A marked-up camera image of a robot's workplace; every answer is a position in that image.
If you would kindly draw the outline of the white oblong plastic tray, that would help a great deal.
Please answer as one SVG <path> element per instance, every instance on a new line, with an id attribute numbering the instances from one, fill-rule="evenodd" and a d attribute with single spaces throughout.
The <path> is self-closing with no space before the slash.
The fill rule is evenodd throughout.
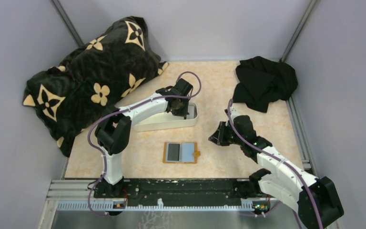
<path id="1" fill-rule="evenodd" d="M 196 106 L 196 118 L 186 119 L 186 117 L 173 116 L 171 113 L 163 112 L 150 116 L 133 127 L 134 131 L 146 132 L 164 129 L 175 129 L 195 126 L 198 122 L 198 107 L 196 103 L 189 102 L 189 105 Z"/>

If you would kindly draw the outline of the mustard leather card holder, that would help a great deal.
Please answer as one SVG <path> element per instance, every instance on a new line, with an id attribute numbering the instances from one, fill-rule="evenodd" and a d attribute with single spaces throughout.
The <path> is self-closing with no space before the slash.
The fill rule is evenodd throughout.
<path id="1" fill-rule="evenodd" d="M 166 161 L 166 149 L 167 143 L 164 144 L 163 163 L 166 164 L 197 164 L 198 157 L 201 155 L 197 148 L 196 142 L 183 142 L 180 144 L 180 160 L 178 162 L 167 162 Z"/>

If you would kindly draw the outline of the grey credit card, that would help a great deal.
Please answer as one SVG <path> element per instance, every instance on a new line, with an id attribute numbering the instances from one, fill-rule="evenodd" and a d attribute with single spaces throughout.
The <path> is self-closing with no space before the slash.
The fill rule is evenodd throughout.
<path id="1" fill-rule="evenodd" d="M 167 143 L 166 149 L 166 161 L 178 162 L 180 160 L 180 144 L 179 143 Z"/>

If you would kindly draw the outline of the stack of white cards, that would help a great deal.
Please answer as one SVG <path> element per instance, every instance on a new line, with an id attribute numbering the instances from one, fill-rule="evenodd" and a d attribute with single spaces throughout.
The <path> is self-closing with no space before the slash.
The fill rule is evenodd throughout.
<path id="1" fill-rule="evenodd" d="M 196 118 L 196 106 L 195 105 L 189 105 L 188 106 L 188 115 L 186 116 L 186 119 L 195 119 Z"/>

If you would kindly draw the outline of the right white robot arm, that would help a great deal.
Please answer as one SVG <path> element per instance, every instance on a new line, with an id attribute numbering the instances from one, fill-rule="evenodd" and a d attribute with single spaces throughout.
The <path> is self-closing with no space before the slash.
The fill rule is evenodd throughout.
<path id="1" fill-rule="evenodd" d="M 287 205 L 306 228 L 324 229 L 344 215 L 334 182 L 287 160 L 270 141 L 257 135 L 249 116 L 221 121 L 208 140 L 218 146 L 238 145 L 245 156 L 261 166 L 249 177 L 251 190 Z"/>

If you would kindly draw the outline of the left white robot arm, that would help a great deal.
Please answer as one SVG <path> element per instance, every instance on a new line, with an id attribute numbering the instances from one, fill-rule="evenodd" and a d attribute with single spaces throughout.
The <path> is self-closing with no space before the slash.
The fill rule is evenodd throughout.
<path id="1" fill-rule="evenodd" d="M 179 79 L 173 86 L 155 91 L 149 97 L 124 107 L 109 107 L 99 119 L 94 135 L 103 157 L 102 179 L 109 186 L 123 180 L 122 152 L 130 140 L 131 129 L 145 119 L 160 113 L 186 116 L 193 86 Z"/>

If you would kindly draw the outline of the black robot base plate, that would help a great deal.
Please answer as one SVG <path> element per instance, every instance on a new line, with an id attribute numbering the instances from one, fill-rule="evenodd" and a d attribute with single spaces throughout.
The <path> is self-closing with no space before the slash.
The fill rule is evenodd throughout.
<path id="1" fill-rule="evenodd" d="M 125 178 L 115 185 L 101 181 L 93 191 L 95 198 L 120 198 L 128 207 L 267 207 L 273 203 L 247 178 Z"/>

